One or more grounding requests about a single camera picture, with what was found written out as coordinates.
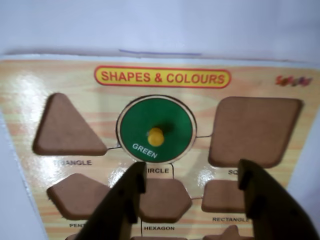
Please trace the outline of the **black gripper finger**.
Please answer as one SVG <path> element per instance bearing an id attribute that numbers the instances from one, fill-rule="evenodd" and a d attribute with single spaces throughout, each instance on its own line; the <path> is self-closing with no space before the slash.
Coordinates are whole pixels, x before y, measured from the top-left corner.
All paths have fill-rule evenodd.
<path id="1" fill-rule="evenodd" d="M 146 192 L 147 165 L 131 165 L 94 210 L 76 240 L 129 240 Z"/>
<path id="2" fill-rule="evenodd" d="M 237 182 L 244 193 L 245 215 L 252 220 L 256 240 L 320 238 L 304 209 L 263 167 L 241 159 Z"/>

